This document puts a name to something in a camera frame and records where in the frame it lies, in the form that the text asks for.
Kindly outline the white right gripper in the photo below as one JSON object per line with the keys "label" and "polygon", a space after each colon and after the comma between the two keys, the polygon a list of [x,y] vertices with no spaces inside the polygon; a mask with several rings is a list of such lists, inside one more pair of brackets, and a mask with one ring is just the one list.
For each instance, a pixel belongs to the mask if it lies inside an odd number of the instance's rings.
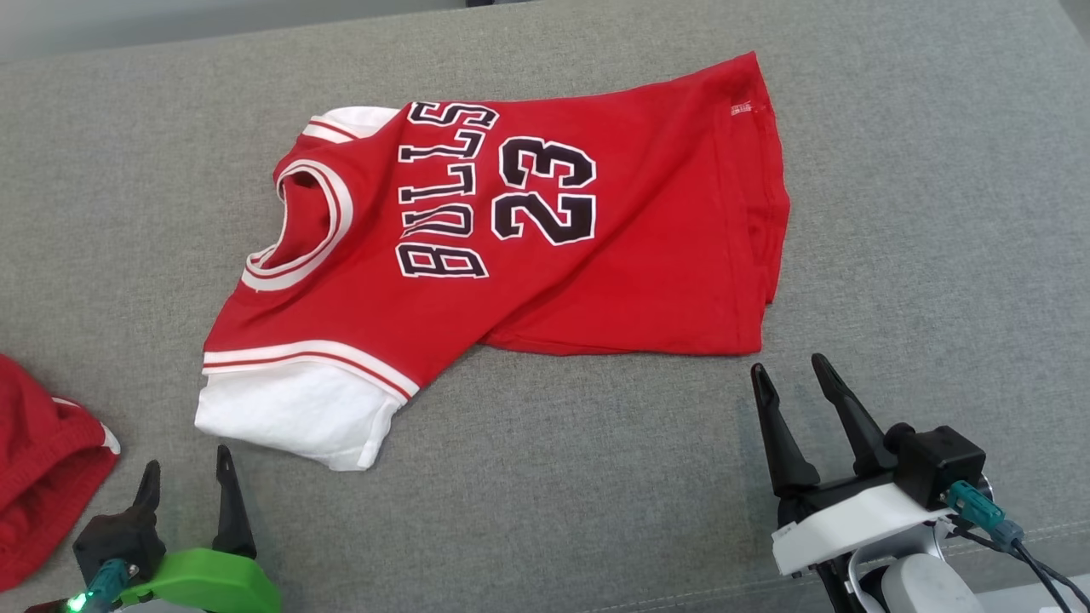
{"label": "white right gripper", "polygon": [[818,469],[806,461],[780,411],[780,396],[763,364],[751,366],[760,436],[773,493],[779,500],[773,556],[782,576],[800,573],[861,546],[903,533],[950,514],[908,496],[892,476],[896,456],[885,447],[884,432],[856,393],[822,353],[811,364],[823,395],[835,407],[847,435],[857,478],[820,484]]}

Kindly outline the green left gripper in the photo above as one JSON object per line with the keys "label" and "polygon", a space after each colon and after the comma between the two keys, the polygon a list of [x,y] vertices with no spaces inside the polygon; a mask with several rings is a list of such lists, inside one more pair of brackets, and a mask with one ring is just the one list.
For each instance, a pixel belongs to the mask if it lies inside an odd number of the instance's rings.
{"label": "green left gripper", "polygon": [[[226,444],[217,446],[215,480],[221,486],[221,509],[213,550],[195,546],[164,556],[152,581],[131,586],[121,593],[121,605],[162,600],[209,613],[283,613],[279,589],[254,561],[258,554],[249,512]],[[128,515],[155,516],[160,496],[161,465],[152,459],[141,474]]]}

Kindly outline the red mesh basketball shorts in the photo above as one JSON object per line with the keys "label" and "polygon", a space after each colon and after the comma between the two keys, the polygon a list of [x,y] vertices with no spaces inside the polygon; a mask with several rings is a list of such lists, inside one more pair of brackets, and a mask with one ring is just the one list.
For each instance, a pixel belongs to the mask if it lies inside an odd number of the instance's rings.
{"label": "red mesh basketball shorts", "polygon": [[0,593],[55,554],[120,453],[109,426],[0,354]]}

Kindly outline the red Bulls 23 jersey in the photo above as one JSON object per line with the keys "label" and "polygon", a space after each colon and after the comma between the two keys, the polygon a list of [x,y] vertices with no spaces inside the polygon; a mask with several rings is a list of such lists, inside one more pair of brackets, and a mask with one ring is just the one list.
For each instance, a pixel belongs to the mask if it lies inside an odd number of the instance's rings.
{"label": "red Bulls 23 jersey", "polygon": [[747,52],[622,92],[311,117],[204,342],[195,426],[334,471],[468,350],[753,354],[790,201]]}

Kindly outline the grey fabric sofa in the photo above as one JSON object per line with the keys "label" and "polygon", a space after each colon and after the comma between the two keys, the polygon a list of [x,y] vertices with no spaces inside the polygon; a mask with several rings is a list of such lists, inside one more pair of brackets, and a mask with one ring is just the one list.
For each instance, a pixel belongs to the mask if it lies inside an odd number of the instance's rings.
{"label": "grey fabric sofa", "polygon": [[[275,240],[308,117],[626,89],[758,51],[794,202],[760,361],[825,478],[812,373],[986,450],[1030,551],[1090,573],[1090,48],[1055,0],[555,0],[0,65],[0,353],[164,466],[215,531],[201,346]],[[364,473],[234,443],[287,613],[829,613],[780,577],[746,358],[476,348]]]}

